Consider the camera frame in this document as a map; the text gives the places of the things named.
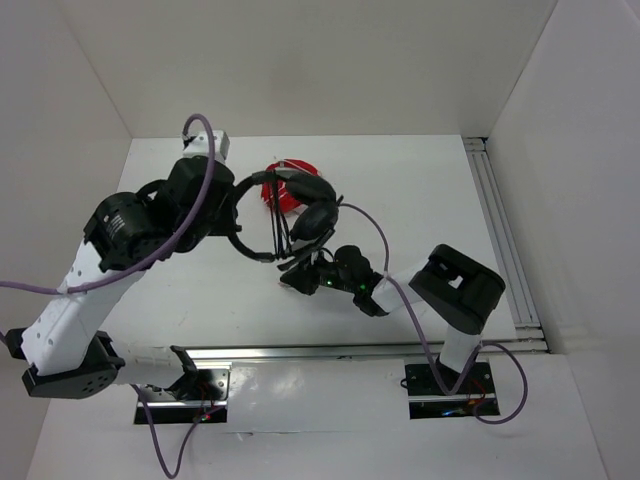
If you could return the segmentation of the black headset with microphone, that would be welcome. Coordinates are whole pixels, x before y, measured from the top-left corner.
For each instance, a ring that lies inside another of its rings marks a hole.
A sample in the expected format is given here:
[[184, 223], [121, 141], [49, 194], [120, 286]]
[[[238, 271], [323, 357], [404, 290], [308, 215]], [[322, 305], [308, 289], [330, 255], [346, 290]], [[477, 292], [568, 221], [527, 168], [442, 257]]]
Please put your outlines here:
[[[284, 271], [320, 250], [335, 233], [342, 198], [324, 178], [291, 168], [258, 171], [235, 186], [232, 208], [253, 187], [267, 186], [272, 194], [271, 225], [273, 252], [256, 252], [246, 246], [236, 230], [228, 235], [231, 245], [245, 257], [263, 263], [282, 260]], [[304, 206], [293, 225], [289, 225], [281, 206], [279, 188]]]

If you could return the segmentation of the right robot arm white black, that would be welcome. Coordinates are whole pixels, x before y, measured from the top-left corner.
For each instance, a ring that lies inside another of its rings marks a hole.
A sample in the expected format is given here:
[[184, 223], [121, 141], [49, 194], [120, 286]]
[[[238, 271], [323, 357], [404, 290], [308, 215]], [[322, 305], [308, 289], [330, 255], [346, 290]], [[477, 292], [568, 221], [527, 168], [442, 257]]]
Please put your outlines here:
[[448, 392], [469, 383], [482, 332], [506, 289], [499, 274], [445, 244], [436, 246], [425, 264], [392, 279], [374, 271], [357, 246], [346, 245], [329, 258], [319, 252], [286, 268], [280, 282], [305, 295], [320, 287], [346, 292], [370, 317], [428, 305], [448, 324], [436, 361], [436, 379]]

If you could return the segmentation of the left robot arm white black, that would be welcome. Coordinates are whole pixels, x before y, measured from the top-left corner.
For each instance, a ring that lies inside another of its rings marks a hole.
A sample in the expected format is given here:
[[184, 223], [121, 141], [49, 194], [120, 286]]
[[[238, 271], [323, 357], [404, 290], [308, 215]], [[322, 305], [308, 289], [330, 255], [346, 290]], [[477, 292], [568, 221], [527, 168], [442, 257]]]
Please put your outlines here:
[[5, 335], [25, 361], [22, 382], [35, 398], [85, 399], [112, 384], [138, 384], [189, 397], [202, 381], [185, 348], [137, 348], [101, 327], [147, 272], [139, 262], [192, 251], [208, 236], [238, 232], [234, 175], [205, 156], [178, 160], [165, 180], [105, 198], [84, 227], [76, 258], [34, 323]]

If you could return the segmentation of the aluminium rail front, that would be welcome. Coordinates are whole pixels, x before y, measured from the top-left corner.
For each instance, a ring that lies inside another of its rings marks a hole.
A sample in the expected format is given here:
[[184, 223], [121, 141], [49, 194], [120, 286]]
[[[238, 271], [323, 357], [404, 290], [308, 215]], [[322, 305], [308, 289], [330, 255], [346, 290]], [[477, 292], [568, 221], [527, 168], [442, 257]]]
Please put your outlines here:
[[284, 361], [284, 360], [349, 360], [386, 357], [422, 357], [419, 344], [316, 345], [234, 348], [187, 348], [194, 362], [206, 361]]

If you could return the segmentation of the aluminium rail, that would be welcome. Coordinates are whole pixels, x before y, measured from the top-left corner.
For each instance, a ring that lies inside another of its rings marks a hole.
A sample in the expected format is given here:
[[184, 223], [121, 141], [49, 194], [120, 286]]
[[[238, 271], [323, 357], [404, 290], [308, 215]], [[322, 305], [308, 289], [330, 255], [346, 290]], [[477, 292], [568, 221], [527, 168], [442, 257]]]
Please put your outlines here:
[[386, 357], [422, 357], [419, 344], [316, 345], [234, 348], [187, 348], [194, 362], [206, 361], [284, 361], [284, 360], [349, 360]]
[[499, 270], [507, 285], [506, 298], [514, 321], [517, 342], [521, 344], [520, 350], [548, 353], [549, 346], [490, 164], [486, 139], [466, 137], [463, 138], [463, 145], [488, 223]]

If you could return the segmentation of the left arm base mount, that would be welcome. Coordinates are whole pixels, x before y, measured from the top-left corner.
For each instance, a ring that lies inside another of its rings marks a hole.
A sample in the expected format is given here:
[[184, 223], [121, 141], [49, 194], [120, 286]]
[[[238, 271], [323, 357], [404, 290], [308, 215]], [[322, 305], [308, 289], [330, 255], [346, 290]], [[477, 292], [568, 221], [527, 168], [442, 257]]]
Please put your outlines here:
[[147, 402], [151, 419], [157, 425], [223, 424], [228, 417], [228, 397], [231, 380], [231, 363], [206, 361], [197, 366], [183, 347], [171, 346], [171, 360], [177, 368], [169, 370], [177, 375], [167, 388], [158, 385], [141, 385], [142, 398]]

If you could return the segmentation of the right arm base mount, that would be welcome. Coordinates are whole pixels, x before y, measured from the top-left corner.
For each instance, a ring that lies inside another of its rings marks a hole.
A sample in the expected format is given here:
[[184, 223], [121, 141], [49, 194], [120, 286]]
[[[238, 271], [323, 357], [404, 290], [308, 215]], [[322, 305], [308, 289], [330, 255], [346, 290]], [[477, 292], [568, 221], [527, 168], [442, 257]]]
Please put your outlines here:
[[400, 381], [408, 395], [411, 420], [473, 417], [474, 408], [482, 417], [501, 415], [490, 364], [476, 363], [455, 395], [445, 395], [427, 363], [405, 365]]

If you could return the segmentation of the aluminium rail right side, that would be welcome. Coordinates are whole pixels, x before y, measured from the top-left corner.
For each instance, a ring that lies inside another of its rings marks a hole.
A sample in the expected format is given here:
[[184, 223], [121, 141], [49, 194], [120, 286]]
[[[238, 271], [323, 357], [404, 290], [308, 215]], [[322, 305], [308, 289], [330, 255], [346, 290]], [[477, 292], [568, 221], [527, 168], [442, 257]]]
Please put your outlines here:
[[520, 350], [548, 353], [549, 346], [490, 164], [486, 139], [466, 137], [463, 138], [463, 145], [488, 223], [499, 270], [507, 285], [506, 298], [514, 321], [517, 342], [521, 344]]

